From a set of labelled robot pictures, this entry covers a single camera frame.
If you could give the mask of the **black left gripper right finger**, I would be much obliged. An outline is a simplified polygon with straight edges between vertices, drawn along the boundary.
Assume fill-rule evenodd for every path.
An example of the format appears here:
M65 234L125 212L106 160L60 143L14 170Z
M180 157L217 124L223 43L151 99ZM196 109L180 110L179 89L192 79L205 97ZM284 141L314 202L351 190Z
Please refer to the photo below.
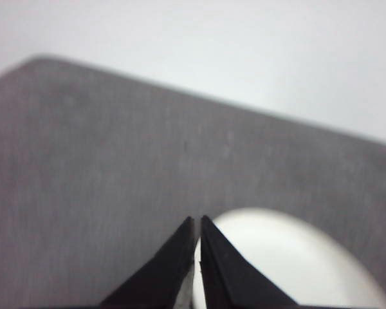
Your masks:
M201 219L207 308L295 308L299 304L251 265L208 217Z

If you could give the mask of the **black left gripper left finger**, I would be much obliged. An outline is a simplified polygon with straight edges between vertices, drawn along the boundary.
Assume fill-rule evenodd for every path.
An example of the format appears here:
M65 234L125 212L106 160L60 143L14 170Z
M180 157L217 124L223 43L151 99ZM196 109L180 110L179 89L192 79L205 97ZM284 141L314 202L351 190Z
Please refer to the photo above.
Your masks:
M194 264L194 219L187 217L155 255L104 300L101 308L172 308Z

